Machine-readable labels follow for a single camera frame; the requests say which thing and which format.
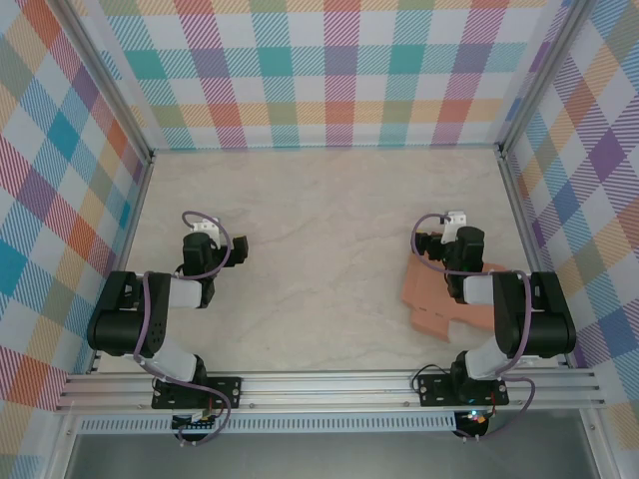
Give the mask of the salmon paper box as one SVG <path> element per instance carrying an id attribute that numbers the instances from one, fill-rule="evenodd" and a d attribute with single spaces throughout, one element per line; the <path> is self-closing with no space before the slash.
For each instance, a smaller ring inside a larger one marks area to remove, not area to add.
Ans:
<path id="1" fill-rule="evenodd" d="M 450 297 L 444 276 L 425 266 L 411 252 L 408 256 L 401 299 L 410 310 L 411 326 L 418 332 L 450 341 L 453 322 L 492 332 L 492 305 L 465 305 Z"/>

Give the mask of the small black controller board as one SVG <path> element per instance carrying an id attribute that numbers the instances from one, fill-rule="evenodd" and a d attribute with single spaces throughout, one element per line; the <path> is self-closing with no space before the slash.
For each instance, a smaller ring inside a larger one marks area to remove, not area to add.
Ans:
<path id="1" fill-rule="evenodd" d="M 197 414 L 180 414 L 172 417 L 171 427 L 175 430 L 184 429 L 185 431 L 208 431 L 217 427 L 219 416 L 216 414 L 203 415 Z"/>
<path id="2" fill-rule="evenodd" d="M 469 410 L 455 414 L 456 428 L 466 434 L 484 434 L 492 417 L 490 411 Z"/>

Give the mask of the aluminium table side rail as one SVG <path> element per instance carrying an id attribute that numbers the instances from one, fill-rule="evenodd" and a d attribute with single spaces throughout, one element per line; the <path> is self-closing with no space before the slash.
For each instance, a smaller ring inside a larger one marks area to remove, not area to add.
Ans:
<path id="1" fill-rule="evenodd" d="M 520 325 L 524 328 L 529 323 L 523 355 L 565 362 L 565 356 L 572 353 L 576 345 L 576 328 L 567 301 L 557 274 L 541 264 L 531 226 L 525 217 L 523 200 L 507 160 L 505 163 L 498 160 L 496 148 L 495 157 L 529 269 L 530 291 L 523 293 Z"/>
<path id="2" fill-rule="evenodd" d="M 128 224 L 128 228 L 126 231 L 126 236 L 123 244 L 123 249 L 121 251 L 120 256 L 118 257 L 117 262 L 115 263 L 115 270 L 124 270 L 126 268 L 131 247 L 135 238 L 136 229 L 140 220 L 141 212 L 143 209 L 144 201 L 146 198 L 146 194 L 149 188 L 149 184 L 152 178 L 153 170 L 154 170 L 154 159 L 151 159 L 151 162 L 145 167 L 144 175 L 142 177 L 142 183 L 140 186 L 139 194 L 137 196 L 133 211 L 131 213 L 130 221 Z"/>

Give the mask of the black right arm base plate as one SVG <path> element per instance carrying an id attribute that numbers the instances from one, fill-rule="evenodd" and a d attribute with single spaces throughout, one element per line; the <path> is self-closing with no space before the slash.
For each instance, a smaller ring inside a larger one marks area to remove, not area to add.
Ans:
<path id="1" fill-rule="evenodd" d="M 418 376 L 418 395 L 422 407 L 433 406 L 503 406 L 509 404 L 503 381 L 453 380 L 444 374 Z"/>

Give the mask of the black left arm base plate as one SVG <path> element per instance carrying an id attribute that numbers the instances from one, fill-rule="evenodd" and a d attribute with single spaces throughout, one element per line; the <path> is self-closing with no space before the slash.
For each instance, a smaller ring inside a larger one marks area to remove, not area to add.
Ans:
<path id="1" fill-rule="evenodd" d="M 218 410 L 226 406 L 223 398 L 201 389 L 185 387 L 160 379 L 154 379 L 151 407 L 153 409 L 214 409 Z M 209 389 L 215 389 L 227 396 L 231 408 L 236 409 L 240 405 L 242 391 L 242 379 L 232 376 L 209 376 L 204 384 Z"/>

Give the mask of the long aluminium mounting rail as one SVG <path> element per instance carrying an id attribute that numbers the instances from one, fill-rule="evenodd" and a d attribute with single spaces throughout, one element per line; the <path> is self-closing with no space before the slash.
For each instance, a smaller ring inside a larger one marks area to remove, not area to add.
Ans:
<path id="1" fill-rule="evenodd" d="M 528 368 L 519 382 L 508 382 L 504 409 L 524 404 L 537 410 L 599 409 L 605 395 L 589 369 Z M 226 390 L 242 413 L 419 411 L 433 398 L 433 410 L 454 410 L 443 394 L 408 370 L 338 372 L 239 372 Z M 58 412 L 115 414 L 138 411 L 187 411 L 177 394 L 143 373 L 72 375 L 58 401 Z"/>

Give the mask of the slanted aluminium frame post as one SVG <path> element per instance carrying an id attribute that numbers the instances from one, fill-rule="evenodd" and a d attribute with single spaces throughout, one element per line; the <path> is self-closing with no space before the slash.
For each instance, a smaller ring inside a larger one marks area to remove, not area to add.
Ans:
<path id="1" fill-rule="evenodd" d="M 145 160 L 145 163 L 147 165 L 152 164 L 153 151 L 144 138 L 99 50 L 86 32 L 70 0 L 46 0 L 46 3 L 68 35 L 81 60 L 86 64 L 87 71 L 94 80 L 99 92 L 111 107 L 114 116 L 121 123 L 128 139 Z"/>
<path id="2" fill-rule="evenodd" d="M 539 105 L 546 89 L 554 80 L 571 45 L 574 43 L 583 23 L 588 19 L 597 0 L 573 0 L 569 6 L 565 19 L 559 25 L 558 33 L 547 49 L 539 65 L 526 95 L 523 97 L 520 107 L 505 132 L 503 140 L 496 144 L 497 158 L 505 163 L 508 154 L 524 133 L 526 126 L 531 121 L 534 110 Z"/>

